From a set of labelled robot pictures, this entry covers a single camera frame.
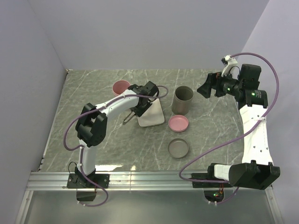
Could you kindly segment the metal food tongs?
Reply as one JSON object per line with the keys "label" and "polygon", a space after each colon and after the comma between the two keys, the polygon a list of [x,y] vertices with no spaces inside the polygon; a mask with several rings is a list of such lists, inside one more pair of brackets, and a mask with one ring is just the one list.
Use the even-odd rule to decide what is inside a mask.
{"label": "metal food tongs", "polygon": [[131,111],[130,114],[124,118],[122,124],[126,125],[134,116],[135,116],[135,113],[133,111]]}

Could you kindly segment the white rectangular plate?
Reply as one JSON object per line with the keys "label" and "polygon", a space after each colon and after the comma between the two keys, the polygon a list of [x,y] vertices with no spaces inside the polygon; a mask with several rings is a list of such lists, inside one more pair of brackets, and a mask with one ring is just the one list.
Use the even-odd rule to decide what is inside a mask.
{"label": "white rectangular plate", "polygon": [[141,117],[137,117],[137,121],[140,127],[150,127],[163,124],[165,122],[165,118],[160,99],[156,99]]}

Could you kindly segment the pink cylindrical container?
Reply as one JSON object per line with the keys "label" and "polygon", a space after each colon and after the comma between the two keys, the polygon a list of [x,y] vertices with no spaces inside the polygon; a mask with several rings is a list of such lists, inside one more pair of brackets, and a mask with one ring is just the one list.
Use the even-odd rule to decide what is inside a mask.
{"label": "pink cylindrical container", "polygon": [[130,82],[126,80],[119,80],[115,82],[112,86],[112,91],[115,96],[122,94],[129,86]]}

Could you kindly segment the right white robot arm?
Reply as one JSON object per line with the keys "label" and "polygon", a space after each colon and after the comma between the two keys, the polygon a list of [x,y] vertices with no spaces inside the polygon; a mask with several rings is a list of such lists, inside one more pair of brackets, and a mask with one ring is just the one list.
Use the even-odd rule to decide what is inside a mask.
{"label": "right white robot arm", "polygon": [[260,66],[243,64],[236,79],[232,74],[209,73],[197,89],[205,98],[211,96],[211,90],[216,91],[216,97],[233,96],[245,134],[242,162],[235,165],[212,163],[206,175],[210,186],[218,186],[224,180],[234,187],[264,190],[280,176],[280,168],[274,166],[269,150],[264,116],[268,97],[266,91],[258,89],[260,73]]}

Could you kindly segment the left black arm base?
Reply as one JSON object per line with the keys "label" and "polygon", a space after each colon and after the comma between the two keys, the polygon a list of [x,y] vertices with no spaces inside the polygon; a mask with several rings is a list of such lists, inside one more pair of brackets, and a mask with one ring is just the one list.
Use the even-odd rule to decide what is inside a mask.
{"label": "left black arm base", "polygon": [[[107,189],[109,185],[109,174],[94,174],[90,176],[89,179],[99,186]],[[91,189],[96,186],[89,181],[87,181],[83,176],[80,177],[75,173],[69,174],[68,182],[66,187],[68,189]]]}

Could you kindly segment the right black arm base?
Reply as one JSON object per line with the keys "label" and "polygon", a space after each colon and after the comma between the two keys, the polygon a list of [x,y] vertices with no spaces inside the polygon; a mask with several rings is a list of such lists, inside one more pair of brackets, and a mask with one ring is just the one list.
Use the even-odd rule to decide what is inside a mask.
{"label": "right black arm base", "polygon": [[[220,179],[217,178],[210,178],[208,177],[207,173],[191,173],[191,180],[214,180],[214,181],[220,181]],[[194,189],[199,188],[232,188],[232,186],[229,183],[218,183],[218,182],[195,182],[192,181],[192,187]]]}

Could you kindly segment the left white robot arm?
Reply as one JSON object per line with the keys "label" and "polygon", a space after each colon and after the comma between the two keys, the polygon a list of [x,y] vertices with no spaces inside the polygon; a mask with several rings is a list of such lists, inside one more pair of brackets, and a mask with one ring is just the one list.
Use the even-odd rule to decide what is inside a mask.
{"label": "left white robot arm", "polygon": [[159,88],[149,81],[144,86],[131,85],[121,95],[99,104],[86,104],[75,126],[80,144],[78,182],[84,188],[94,184],[96,147],[105,139],[107,123],[125,110],[142,116],[159,97]]}

